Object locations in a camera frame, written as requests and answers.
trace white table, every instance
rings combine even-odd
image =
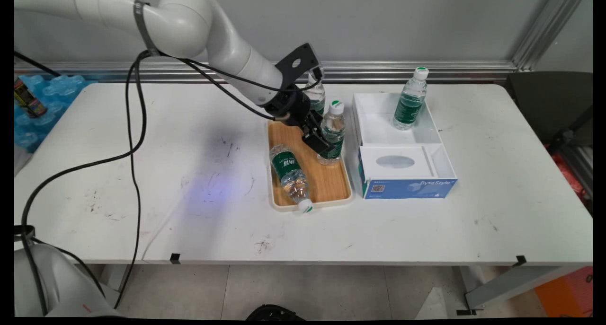
[[[341,99],[346,107],[355,92],[402,88],[325,87],[327,101]],[[136,140],[141,112],[134,85],[130,92]],[[459,177],[445,199],[363,200],[357,168],[347,161],[353,202],[302,217],[270,206],[266,120],[210,84],[144,84],[143,92],[148,127],[134,156],[142,200],[136,263],[170,263],[172,254],[182,264],[469,266],[526,258],[510,271],[513,280],[524,276],[522,290],[503,290],[503,282],[517,285],[495,279],[468,293],[472,308],[593,264],[592,217],[500,86],[428,87],[427,103]],[[346,119],[347,158],[355,155],[347,108]],[[48,176],[127,151],[124,85],[85,88],[15,178],[15,224]],[[136,211],[125,158],[51,183],[29,222],[39,239],[87,263],[124,264],[134,250]]]

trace orange object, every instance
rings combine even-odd
[[[593,316],[593,267],[584,267],[535,289],[547,316]]]

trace black cable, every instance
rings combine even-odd
[[[29,64],[32,64],[33,66],[36,66],[37,68],[47,72],[50,75],[53,75],[54,77],[58,77],[61,74],[59,74],[56,71],[53,71],[52,69],[44,66],[43,64],[40,64],[39,62],[32,60],[30,58],[28,58],[27,56],[22,55],[21,53],[17,52],[17,51],[13,51],[13,55],[21,60],[23,60],[24,62],[28,62]]]
[[[179,60],[181,60],[181,62],[183,62],[184,64],[186,64],[186,65],[190,66],[191,68],[193,68],[195,71],[197,71],[201,75],[203,75],[204,78],[208,79],[208,81],[210,81],[211,83],[213,83],[216,87],[220,88],[220,90],[223,91],[223,93],[225,93],[226,95],[229,95],[238,104],[242,105],[243,107],[246,107],[249,111],[253,112],[254,114],[257,114],[257,116],[262,116],[263,118],[266,118],[266,119],[269,119],[269,120],[276,120],[276,118],[274,116],[268,116],[267,114],[262,114],[259,111],[257,111],[255,109],[253,109],[252,107],[250,107],[249,105],[247,105],[246,103],[244,103],[244,101],[241,101],[240,99],[238,99],[238,97],[236,97],[231,92],[229,92],[226,88],[224,88],[223,85],[217,83],[214,79],[212,79],[210,77],[210,75],[204,73],[204,71],[202,71],[201,69],[197,68],[196,66],[193,66],[193,64],[191,64],[191,62],[190,62],[191,60],[188,60],[188,59],[179,59]]]
[[[134,66],[134,80],[137,85],[137,90],[141,97],[143,97],[143,89],[141,88],[141,77],[139,76],[139,63],[136,62],[133,64]],[[124,278],[124,284],[122,285],[122,289],[120,290],[120,294],[117,296],[116,303],[114,308],[117,308],[118,304],[120,304],[120,300],[124,295],[124,290],[126,289],[126,284],[128,282],[128,278],[130,277],[130,273],[133,271],[134,261],[137,258],[137,252],[139,250],[139,230],[141,229],[141,194],[139,193],[139,185],[137,184],[137,180],[134,177],[134,151],[133,151],[133,136],[130,131],[130,106],[128,105],[128,83],[130,82],[130,73],[133,70],[133,66],[131,66],[130,70],[128,70],[128,75],[126,77],[126,87],[125,87],[125,97],[126,97],[126,122],[128,129],[128,145],[130,146],[130,174],[133,178],[134,189],[137,192],[137,235],[136,240],[134,242],[134,254],[133,260],[130,262],[130,267],[128,268],[128,273],[126,273],[126,277]]]
[[[67,250],[63,249],[63,248],[59,248],[57,246],[53,246],[50,245],[42,240],[39,240],[35,237],[32,237],[32,241],[36,242],[36,243],[41,243],[42,245],[48,245],[51,247],[54,247],[56,250],[59,250],[59,252],[63,253],[63,254],[67,254],[69,256],[71,256],[74,260],[78,261],[78,263],[80,265],[82,265],[82,267],[84,267],[84,270],[86,271],[86,273],[89,274],[90,278],[93,280],[93,282],[95,283],[95,285],[97,286],[97,288],[99,289],[99,292],[101,292],[101,294],[103,295],[103,297],[106,297],[106,294],[103,293],[103,289],[101,288],[101,285],[99,284],[99,281],[97,280],[97,277],[95,277],[95,275],[93,274],[93,272],[90,271],[89,267],[84,263],[84,261],[80,260],[80,258],[78,258],[75,254],[72,254],[70,252],[68,252]]]
[[[39,64],[37,62],[35,62],[34,60],[29,59],[26,56],[23,56],[21,54],[19,54],[17,51],[15,51],[15,56],[17,56],[18,58],[33,64],[34,66],[39,67],[40,69],[43,69],[45,71],[47,71],[48,73],[54,75],[55,77],[59,76],[59,73],[46,68],[44,65]],[[64,176],[66,174],[69,174],[71,172],[77,171],[77,170],[81,170],[83,168],[88,168],[88,167],[93,167],[93,166],[97,166],[97,165],[101,165],[101,164],[105,164],[105,163],[110,163],[112,161],[117,161],[119,159],[123,159],[125,157],[130,156],[130,164],[131,164],[131,176],[133,179],[133,184],[137,193],[137,203],[138,203],[138,213],[137,213],[137,231],[136,231],[136,241],[135,241],[135,245],[134,245],[134,255],[133,255],[133,259],[131,261],[130,264],[130,268],[128,269],[128,273],[126,275],[126,278],[124,280],[124,284],[123,284],[123,288],[118,296],[118,299],[116,300],[116,304],[114,306],[114,308],[116,308],[124,294],[124,290],[126,289],[126,284],[128,282],[128,278],[130,277],[130,273],[133,270],[134,267],[134,262],[136,260],[137,257],[137,252],[138,252],[138,248],[139,248],[139,231],[141,229],[141,194],[139,191],[139,185],[137,185],[135,176],[134,176],[134,156],[133,154],[141,147],[141,145],[143,144],[143,140],[145,139],[145,131],[147,129],[147,112],[145,110],[145,100],[143,99],[143,90],[141,88],[141,77],[140,77],[140,73],[139,73],[139,64],[141,63],[141,61],[145,58],[148,58],[150,56],[149,51],[143,51],[139,54],[139,56],[137,57],[137,59],[134,61],[134,63],[132,64],[132,66],[130,67],[130,69],[128,70],[128,74],[127,74],[127,79],[126,79],[126,86],[125,86],[125,100],[126,100],[126,113],[127,113],[127,129],[128,129],[128,145],[130,146],[130,150],[126,153],[124,153],[123,155],[119,155],[119,156],[115,156],[115,157],[111,157],[111,158],[107,158],[107,159],[101,159],[99,161],[95,161],[95,162],[91,162],[91,163],[87,163],[84,165],[79,165],[79,166],[75,166],[72,168],[68,168],[66,170],[63,170],[61,172],[58,172],[57,174],[54,174],[53,176],[47,178],[46,180],[44,180],[42,183],[40,183],[40,185],[38,187],[36,187],[36,189],[34,189],[34,191],[32,192],[32,194],[29,196],[26,205],[24,206],[23,209],[23,214],[21,215],[21,226],[22,226],[22,232],[21,232],[21,241],[23,243],[23,249],[24,252],[26,253],[26,257],[28,259],[28,262],[30,264],[30,267],[32,269],[32,273],[33,273],[33,277],[34,280],[36,282],[36,288],[37,288],[37,293],[38,293],[38,297],[40,300],[40,304],[41,304],[41,309],[43,312],[43,315],[45,316],[48,313],[47,310],[47,306],[46,306],[46,301],[44,298],[44,289],[42,286],[42,282],[40,279],[40,275],[37,269],[37,265],[36,262],[33,259],[32,256],[32,251],[30,249],[29,243],[27,241],[27,217],[29,215],[30,209],[32,207],[33,201],[36,198],[37,194],[39,194],[39,192],[46,187],[46,185],[48,185],[48,183],[51,183],[52,181],[56,180],[57,178]],[[314,83],[311,86],[308,86],[306,88],[297,88],[297,89],[288,89],[288,90],[281,90],[279,88],[271,88],[269,86],[265,86],[263,84],[259,84],[259,83],[255,83],[254,81],[248,80],[248,79],[243,79],[241,77],[238,77],[236,75],[231,75],[227,72],[212,68],[211,66],[208,65],[204,65],[201,64],[197,61],[194,60],[189,60],[189,59],[179,59],[180,61],[182,61],[184,64],[190,66],[191,68],[195,69],[195,71],[197,71],[198,73],[200,73],[201,75],[203,75],[206,79],[208,79],[208,81],[210,81],[211,83],[213,83],[215,86],[217,86],[218,88],[220,88],[221,91],[223,91],[223,93],[229,95],[229,97],[231,97],[232,99],[234,99],[236,102],[240,103],[240,105],[242,105],[243,107],[249,109],[251,112],[262,116],[263,118],[269,119],[269,120],[275,120],[275,118],[273,116],[268,116],[266,114],[262,114],[260,112],[258,112],[257,110],[253,109],[252,107],[246,105],[244,102],[242,102],[240,99],[238,99],[236,96],[234,96],[231,92],[229,92],[228,90],[226,90],[225,88],[223,88],[223,86],[221,86],[219,83],[217,83],[214,79],[212,79],[209,75],[207,75],[206,73],[204,73],[204,71],[202,71],[201,69],[197,68],[196,66],[193,66],[193,64],[197,64],[203,68],[207,68],[210,70],[214,70],[217,73],[223,74],[223,75],[227,75],[228,77],[232,77],[234,79],[238,79],[241,81],[244,81],[246,83],[250,83],[256,86],[259,86],[261,88],[266,88],[268,90],[274,90],[274,91],[279,91],[279,92],[297,92],[297,91],[305,91],[305,90],[309,90],[310,88],[313,88],[314,86],[318,85],[318,83],[320,83],[320,80],[316,81],[316,83]],[[137,144],[135,146],[133,146],[133,139],[132,139],[132,133],[131,133],[131,123],[130,123],[130,106],[128,103],[128,84],[130,83],[130,76],[132,75],[133,70],[135,71],[135,81],[136,81],[136,87],[137,87],[137,91],[139,94],[139,103],[141,104],[141,116],[142,116],[142,121],[141,121],[141,136],[139,137],[139,141],[137,142]],[[79,259],[77,258],[77,256],[75,256],[74,254],[71,254],[65,250],[59,249],[57,247],[58,250],[64,252],[65,254],[68,254],[70,256],[72,256],[74,259],[76,259],[76,261],[79,261],[82,263],[82,265],[84,265],[85,269],[89,272],[89,274],[91,275],[91,277],[93,277],[93,275],[90,273],[88,267]],[[95,284],[97,285],[97,287],[99,288],[99,290],[101,291],[101,293],[103,293],[103,291],[100,289],[100,285],[98,284],[98,281],[93,278],[93,280],[95,280]]]
[[[252,81],[252,80],[249,80],[249,79],[245,79],[245,78],[242,78],[242,77],[238,77],[237,75],[229,74],[226,71],[222,71],[220,69],[216,69],[216,68],[214,68],[212,66],[208,66],[208,65],[202,64],[201,62],[197,62],[195,60],[191,60],[191,59],[179,59],[179,58],[175,58],[175,59],[178,59],[178,60],[181,60],[181,61],[187,60],[188,62],[191,62],[192,64],[196,64],[198,66],[201,66],[201,67],[203,67],[205,69],[210,69],[212,71],[216,71],[219,74],[227,75],[228,77],[231,77],[231,78],[234,78],[234,79],[238,79],[240,81],[244,81],[244,83],[253,84],[255,86],[259,86],[260,88],[265,88],[265,89],[270,90],[270,91],[300,92],[300,91],[309,90],[310,88],[314,88],[316,85],[320,84],[320,79],[319,79],[318,81],[316,81],[315,83],[313,83],[311,86],[307,86],[305,88],[292,88],[292,89],[271,88],[270,86],[265,86],[264,84],[259,84],[259,83],[255,82],[255,81]]]
[[[141,60],[149,57],[150,54],[148,51],[143,51],[139,54],[139,56],[137,57],[137,60],[135,60],[134,64],[132,65],[132,67],[130,68],[130,70],[128,71],[128,78],[130,78],[130,74],[132,73],[133,68],[139,66],[139,63],[141,62]],[[21,242],[23,243],[23,249],[26,253],[27,256],[27,260],[29,261],[30,267],[32,268],[32,273],[33,273],[33,277],[34,280],[36,282],[36,288],[37,288],[37,292],[38,292],[38,297],[40,299],[40,304],[41,304],[41,309],[43,311],[43,315],[45,316],[48,311],[47,311],[47,307],[46,307],[46,301],[44,299],[44,289],[42,287],[42,282],[40,280],[40,276],[37,270],[37,266],[36,266],[36,262],[33,259],[32,256],[32,251],[30,249],[29,243],[27,242],[27,216],[30,213],[30,209],[32,207],[32,203],[34,201],[34,199],[36,198],[37,194],[39,194],[39,192],[46,187],[46,185],[48,185],[48,183],[51,183],[52,181],[56,180],[57,178],[64,176],[66,174],[69,174],[70,172],[74,172],[77,170],[81,170],[83,168],[88,168],[88,167],[92,167],[92,166],[97,166],[97,165],[101,165],[104,163],[109,163],[112,161],[117,161],[119,159],[123,159],[125,157],[128,157],[130,155],[132,155],[132,153],[136,152],[140,147],[141,144],[143,144],[143,140],[145,139],[145,130],[147,128],[147,112],[145,110],[145,101],[143,100],[143,91],[141,90],[141,84],[138,83],[137,84],[137,90],[139,93],[139,102],[141,103],[141,136],[139,138],[139,141],[137,142],[137,144],[134,146],[134,148],[132,148],[130,151],[128,151],[127,153],[124,153],[123,155],[119,155],[119,156],[115,156],[115,157],[111,157],[111,158],[107,158],[107,159],[102,159],[100,161],[95,161],[95,162],[91,162],[91,163],[87,163],[84,165],[79,165],[79,166],[75,166],[72,168],[68,168],[66,170],[63,170],[61,172],[58,172],[57,174],[54,174],[53,176],[47,178],[46,180],[44,180],[42,183],[40,183],[40,185],[38,187],[36,187],[36,189],[34,189],[34,191],[32,192],[32,194],[29,196],[26,205],[23,208],[23,214],[21,215],[21,226],[23,228],[22,232],[21,232]]]

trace white plastic box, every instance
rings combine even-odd
[[[392,124],[399,94],[354,94],[357,166],[364,198],[444,198],[456,183],[442,138],[423,104],[414,126]]]

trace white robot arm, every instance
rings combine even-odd
[[[15,9],[30,10],[70,19],[82,19],[141,36],[135,18],[136,0],[15,0]],[[160,0],[157,8],[143,5],[145,29],[153,45],[175,58],[193,58],[207,49],[214,68],[280,91],[260,88],[221,75],[245,97],[303,130],[303,142],[320,153],[330,145],[322,136],[322,116],[310,110],[310,101],[294,80],[313,70],[321,78],[320,62],[311,45],[304,44],[273,66],[234,29],[216,0]],[[117,316],[95,286],[58,250],[32,247],[43,280],[49,316]],[[15,315],[42,316],[23,250],[15,251]]]
[[[59,17],[82,19],[141,36],[134,14],[136,0],[15,0],[15,9]],[[281,91],[221,75],[255,105],[279,117],[288,126],[303,131],[302,140],[315,152],[330,148],[322,136],[322,116],[310,110],[310,101],[294,81],[305,71],[322,74],[311,45],[304,44],[273,66],[244,41],[216,0],[160,0],[157,7],[143,5],[149,40],[162,53],[175,58],[193,58],[208,52],[210,66],[231,75]]]
[[[69,19],[82,19],[140,36],[134,19],[135,0],[15,0],[15,9]],[[158,49],[176,58],[193,58],[207,49],[210,66],[280,88],[282,73],[244,41],[216,0],[160,0],[145,5],[147,32]],[[276,91],[223,77],[256,105]]]

